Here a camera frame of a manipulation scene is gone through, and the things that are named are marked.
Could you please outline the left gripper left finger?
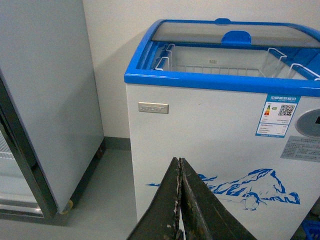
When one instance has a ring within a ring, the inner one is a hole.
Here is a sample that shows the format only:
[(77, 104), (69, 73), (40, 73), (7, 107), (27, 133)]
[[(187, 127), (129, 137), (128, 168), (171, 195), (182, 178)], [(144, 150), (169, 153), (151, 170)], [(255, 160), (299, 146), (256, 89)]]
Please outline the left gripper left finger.
[(174, 157), (149, 207), (127, 237), (129, 240), (182, 240), (180, 229), (182, 196), (181, 162)]

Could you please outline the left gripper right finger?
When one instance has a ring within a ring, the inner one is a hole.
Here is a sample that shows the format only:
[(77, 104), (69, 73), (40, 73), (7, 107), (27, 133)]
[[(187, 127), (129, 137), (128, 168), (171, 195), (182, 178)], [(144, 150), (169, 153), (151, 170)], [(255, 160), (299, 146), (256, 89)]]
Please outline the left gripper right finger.
[(181, 213), (187, 240), (254, 240), (185, 158), (181, 166)]

